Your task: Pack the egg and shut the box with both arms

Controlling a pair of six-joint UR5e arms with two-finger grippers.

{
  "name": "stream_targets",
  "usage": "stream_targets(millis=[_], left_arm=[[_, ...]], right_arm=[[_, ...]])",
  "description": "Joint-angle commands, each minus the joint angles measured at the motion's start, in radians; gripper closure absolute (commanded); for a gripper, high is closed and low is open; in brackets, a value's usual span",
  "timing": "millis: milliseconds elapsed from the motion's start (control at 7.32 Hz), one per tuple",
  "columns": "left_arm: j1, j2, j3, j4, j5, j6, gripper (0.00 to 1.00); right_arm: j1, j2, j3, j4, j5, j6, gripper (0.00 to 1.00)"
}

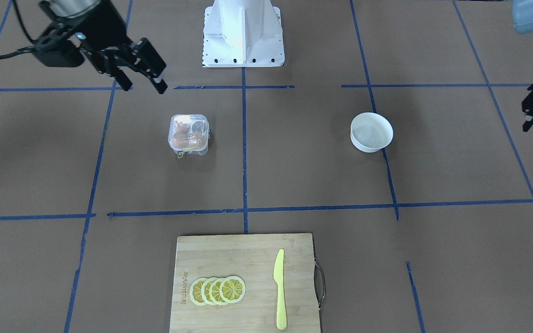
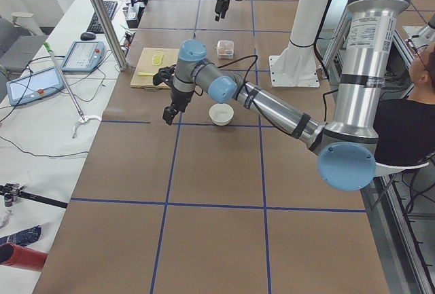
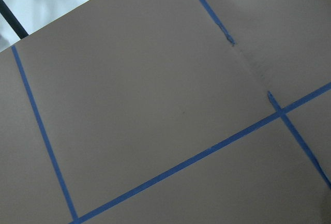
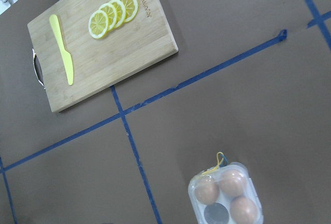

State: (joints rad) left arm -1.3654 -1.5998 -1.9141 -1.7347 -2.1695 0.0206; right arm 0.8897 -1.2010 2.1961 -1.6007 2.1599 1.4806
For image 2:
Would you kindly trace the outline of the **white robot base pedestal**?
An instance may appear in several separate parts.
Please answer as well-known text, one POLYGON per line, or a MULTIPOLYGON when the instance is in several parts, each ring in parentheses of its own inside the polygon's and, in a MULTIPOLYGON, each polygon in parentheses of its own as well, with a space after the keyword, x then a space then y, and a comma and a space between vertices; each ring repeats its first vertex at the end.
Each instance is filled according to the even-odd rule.
POLYGON ((329 0, 299 0, 287 48, 269 57, 271 85, 317 88, 315 42, 329 0))

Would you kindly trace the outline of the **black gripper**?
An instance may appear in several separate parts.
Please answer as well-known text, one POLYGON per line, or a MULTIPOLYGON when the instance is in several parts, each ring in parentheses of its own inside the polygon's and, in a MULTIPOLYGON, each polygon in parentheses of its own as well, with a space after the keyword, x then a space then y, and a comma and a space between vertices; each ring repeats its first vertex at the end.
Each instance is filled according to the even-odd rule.
POLYGON ((176 114, 185 112, 188 104, 192 100, 194 87, 189 87, 186 91, 179 90, 175 86, 171 87, 171 105, 164 108, 163 120, 166 124, 172 125, 176 114))
POLYGON ((226 11, 229 8, 230 0, 217 0, 215 5, 215 21, 225 19, 226 11))

